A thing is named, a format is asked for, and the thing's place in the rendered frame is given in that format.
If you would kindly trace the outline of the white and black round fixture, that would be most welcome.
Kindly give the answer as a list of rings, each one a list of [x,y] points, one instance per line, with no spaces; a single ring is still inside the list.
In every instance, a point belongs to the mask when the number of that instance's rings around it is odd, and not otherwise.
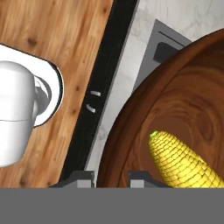
[[[57,66],[0,43],[0,167],[23,157],[32,130],[55,115],[63,95]]]

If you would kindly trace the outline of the yellow corn cob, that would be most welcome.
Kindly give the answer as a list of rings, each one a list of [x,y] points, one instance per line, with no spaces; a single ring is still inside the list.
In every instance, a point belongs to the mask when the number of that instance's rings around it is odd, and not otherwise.
[[[149,151],[164,182],[179,188],[224,188],[203,158],[167,131],[149,135]]]

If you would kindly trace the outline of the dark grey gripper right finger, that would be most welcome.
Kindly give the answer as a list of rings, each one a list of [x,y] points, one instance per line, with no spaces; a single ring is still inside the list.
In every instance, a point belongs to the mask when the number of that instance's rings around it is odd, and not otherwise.
[[[168,187],[158,180],[155,180],[148,171],[128,171],[129,188],[147,188],[147,187]]]

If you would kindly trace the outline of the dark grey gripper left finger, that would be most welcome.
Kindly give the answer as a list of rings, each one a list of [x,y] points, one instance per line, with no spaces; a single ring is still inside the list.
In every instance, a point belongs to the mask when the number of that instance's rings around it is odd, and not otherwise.
[[[94,188],[95,173],[93,171],[74,171],[68,178],[61,180],[52,187],[64,187],[70,184],[76,188]]]

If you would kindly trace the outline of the grey metal sink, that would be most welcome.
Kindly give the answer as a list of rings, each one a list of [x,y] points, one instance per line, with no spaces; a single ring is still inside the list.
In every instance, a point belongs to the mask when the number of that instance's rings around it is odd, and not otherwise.
[[[135,91],[144,79],[160,64],[191,43],[192,41],[190,39],[156,19],[136,77],[133,91]]]

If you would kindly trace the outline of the brown wooden bowl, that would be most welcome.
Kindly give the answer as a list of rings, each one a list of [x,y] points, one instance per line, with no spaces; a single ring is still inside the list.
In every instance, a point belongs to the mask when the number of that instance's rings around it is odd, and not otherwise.
[[[149,151],[155,130],[173,134],[224,180],[224,28],[179,50],[134,91],[109,132],[97,186],[127,187],[128,171],[166,184]]]

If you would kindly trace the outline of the black cupboard front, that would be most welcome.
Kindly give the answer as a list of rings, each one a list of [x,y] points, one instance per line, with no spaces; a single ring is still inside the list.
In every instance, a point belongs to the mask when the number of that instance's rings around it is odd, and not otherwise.
[[[112,4],[60,181],[86,166],[138,3],[139,0],[114,0]],[[90,91],[98,91],[101,96],[91,95]],[[87,104],[96,109],[95,113],[86,108]]]

